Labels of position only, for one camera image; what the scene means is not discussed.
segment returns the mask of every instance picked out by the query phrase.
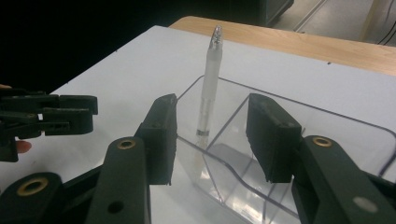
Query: screw hole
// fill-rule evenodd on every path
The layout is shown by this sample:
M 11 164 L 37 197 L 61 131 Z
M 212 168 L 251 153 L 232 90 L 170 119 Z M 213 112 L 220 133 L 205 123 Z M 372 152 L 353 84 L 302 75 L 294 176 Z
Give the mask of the screw hole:
M 331 147 L 332 141 L 324 137 L 314 137 L 312 141 L 320 147 Z
M 353 198 L 353 202 L 363 211 L 369 213 L 376 213 L 378 211 L 376 204 L 364 197 L 355 197 Z
M 118 212 L 120 212 L 123 209 L 123 202 L 114 202 L 111 203 L 108 208 L 107 211 L 111 214 L 117 214 Z
M 134 147 L 135 144 L 136 144 L 136 142 L 133 140 L 124 140 L 118 144 L 118 148 L 119 149 L 128 149 L 128 148 Z
M 19 196 L 30 196 L 43 190 L 49 181 L 47 178 L 39 177 L 26 181 L 18 188 Z

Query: table surface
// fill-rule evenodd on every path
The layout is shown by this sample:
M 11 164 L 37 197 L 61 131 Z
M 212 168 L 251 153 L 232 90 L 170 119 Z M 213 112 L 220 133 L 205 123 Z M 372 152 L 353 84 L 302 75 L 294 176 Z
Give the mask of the table surface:
M 394 47 L 197 17 L 182 18 L 170 27 L 200 35 L 212 35 L 213 27 L 217 24 L 223 28 L 224 39 L 233 42 L 396 76 Z

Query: white tabletop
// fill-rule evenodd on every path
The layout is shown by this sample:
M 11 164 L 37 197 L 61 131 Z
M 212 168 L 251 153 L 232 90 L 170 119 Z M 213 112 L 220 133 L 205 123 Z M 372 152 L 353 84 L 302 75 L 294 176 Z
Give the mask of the white tabletop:
M 94 131 L 31 139 L 19 162 L 0 163 L 0 188 L 43 171 L 67 181 L 101 164 L 107 146 L 134 135 L 156 98 L 179 96 L 204 73 L 209 40 L 155 26 L 63 85 L 54 93 L 98 97 Z M 396 77 L 229 41 L 220 76 L 396 132 Z M 392 173 L 386 178 L 396 179 Z M 240 223 L 197 192 L 177 160 L 172 183 L 151 188 L 153 223 Z

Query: clear plastic container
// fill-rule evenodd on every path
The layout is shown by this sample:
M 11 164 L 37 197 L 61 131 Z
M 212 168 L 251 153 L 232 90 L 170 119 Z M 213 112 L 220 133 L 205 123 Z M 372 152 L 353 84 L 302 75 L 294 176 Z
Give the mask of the clear plastic container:
M 248 95 L 269 96 L 302 126 L 302 136 L 323 135 L 338 142 L 352 160 L 373 175 L 392 163 L 396 134 L 360 120 L 305 105 L 269 92 L 220 79 L 208 147 L 196 146 L 203 79 L 177 103 L 177 157 L 196 188 L 247 223 L 300 223 L 291 184 L 270 184 L 246 136 Z

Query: finger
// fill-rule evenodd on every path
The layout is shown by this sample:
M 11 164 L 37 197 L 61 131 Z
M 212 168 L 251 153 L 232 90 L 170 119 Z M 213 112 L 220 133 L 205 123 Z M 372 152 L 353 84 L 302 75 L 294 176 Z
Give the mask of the finger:
M 29 149 L 32 147 L 32 144 L 30 142 L 26 141 L 17 141 L 17 151 L 18 153 L 25 153 L 29 151 Z
M 8 85 L 0 84 L 0 89 L 11 89 L 11 87 Z

